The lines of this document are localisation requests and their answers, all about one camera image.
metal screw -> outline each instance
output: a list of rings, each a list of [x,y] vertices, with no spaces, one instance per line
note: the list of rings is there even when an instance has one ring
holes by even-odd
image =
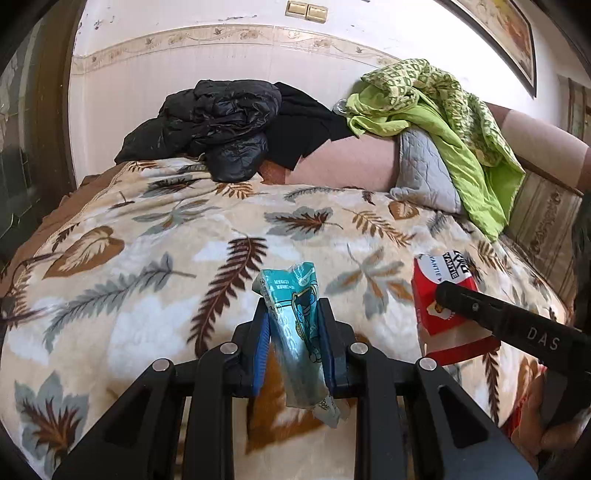
[[[238,351],[238,345],[232,342],[226,342],[220,347],[220,351],[225,355],[231,355]]]
[[[363,342],[355,342],[351,344],[351,351],[358,355],[363,355],[368,352],[369,347],[365,345]]]
[[[156,372],[164,372],[168,367],[170,367],[170,361],[165,358],[158,358],[158,360],[155,360],[152,364],[152,368]]]
[[[427,370],[429,372],[432,372],[437,368],[437,362],[433,360],[433,358],[429,358],[427,356],[421,358],[418,364],[423,370]]]

human hand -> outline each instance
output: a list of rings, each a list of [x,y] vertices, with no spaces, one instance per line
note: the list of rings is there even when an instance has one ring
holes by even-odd
[[[521,421],[511,435],[511,441],[535,471],[539,467],[537,455],[542,450],[555,452],[573,448],[591,416],[591,408],[587,408],[573,420],[544,431],[540,419],[543,397],[544,375],[540,375],[530,385],[521,410]]]

red cardboard carton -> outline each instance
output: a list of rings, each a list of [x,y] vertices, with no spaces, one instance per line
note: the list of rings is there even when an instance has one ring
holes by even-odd
[[[435,301],[435,290],[445,280],[477,290],[466,261],[456,250],[414,259],[412,286],[423,355],[450,365],[498,349],[501,343],[490,331]]]

lime green fabric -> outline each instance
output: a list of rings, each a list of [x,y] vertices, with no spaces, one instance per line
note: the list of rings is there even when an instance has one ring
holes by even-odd
[[[496,240],[525,171],[486,104],[426,60],[403,60],[361,78],[370,85],[347,101],[349,128],[382,137],[410,124],[428,131],[470,219]]]

picture frame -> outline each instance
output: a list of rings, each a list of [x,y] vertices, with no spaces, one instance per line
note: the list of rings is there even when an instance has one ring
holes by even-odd
[[[534,36],[530,21],[513,0],[437,1],[473,27],[536,97]]]

